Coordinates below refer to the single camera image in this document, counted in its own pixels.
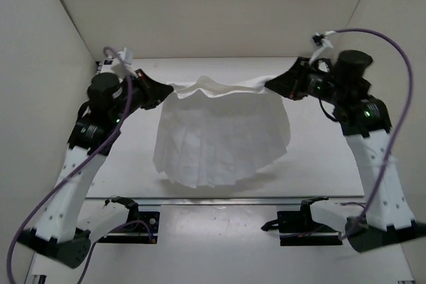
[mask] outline white table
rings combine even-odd
[[[222,83],[281,74],[293,58],[136,59],[153,79],[195,81],[207,75]],[[292,137],[288,153],[257,176],[231,187],[191,189],[172,184],[152,163],[161,107],[135,112],[99,170],[89,198],[264,198],[362,196],[355,160],[338,124],[329,121],[314,98],[284,100]]]
[[[86,201],[82,215],[96,200]],[[331,247],[280,247],[260,226],[275,206],[162,206],[156,245],[98,244],[86,284],[397,284],[412,275],[400,245],[363,254],[346,242]],[[45,284],[75,284],[71,270],[36,255],[32,275]]]

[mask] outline white skirt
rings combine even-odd
[[[207,76],[168,83],[154,150],[157,172],[190,188],[233,185],[286,153],[290,124],[275,76],[232,85]]]

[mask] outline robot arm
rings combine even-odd
[[[130,77],[130,112],[155,108],[173,91],[171,86],[149,78],[142,70]],[[120,121],[127,102],[126,81],[113,73],[93,77],[87,90],[89,100],[80,110],[68,141],[67,153],[58,184],[85,161],[99,146],[108,144],[50,200],[31,229],[25,229],[18,242],[37,253],[76,268],[87,256],[90,246],[118,225],[137,218],[138,205],[131,199],[114,198],[112,203],[85,220],[78,220],[91,183],[118,138],[109,138]]]
[[[319,62],[325,62],[329,72],[321,71]],[[365,69],[373,59],[361,51],[343,51],[336,64],[328,59],[310,63],[299,58],[284,74],[268,81],[265,87],[283,97],[300,100],[312,96],[334,105],[333,116],[325,115],[340,123],[343,135],[351,148],[359,170],[366,196],[375,190],[385,149],[389,142],[391,123],[386,105],[368,93],[370,83],[363,78]],[[416,237],[426,236],[426,225],[415,221],[410,210],[395,165],[391,156],[382,183],[370,209],[363,216],[361,226],[348,237],[357,251],[365,251],[384,245],[400,243]],[[320,200],[310,204],[310,218],[334,230],[347,233],[361,208],[341,206],[331,200]]]

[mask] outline beige back wall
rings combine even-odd
[[[59,0],[0,0],[0,283],[17,228],[52,189],[95,63]],[[33,252],[18,245],[16,281]]]
[[[389,35],[407,52],[415,75],[411,113],[395,146],[405,195],[416,218],[426,222],[426,0],[361,0],[350,27],[371,28]],[[395,49],[369,35],[347,34],[339,49],[360,49],[375,59],[367,71],[372,93],[388,106],[393,123],[407,92],[407,72]],[[404,251],[418,283],[426,283],[426,238],[405,244]]]
[[[63,0],[89,51],[136,58],[293,57],[346,26],[359,0]]]

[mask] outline white fabric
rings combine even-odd
[[[172,82],[164,101],[154,165],[173,182],[232,185],[286,153],[290,125],[279,95],[264,87],[275,76],[232,85],[207,76]]]

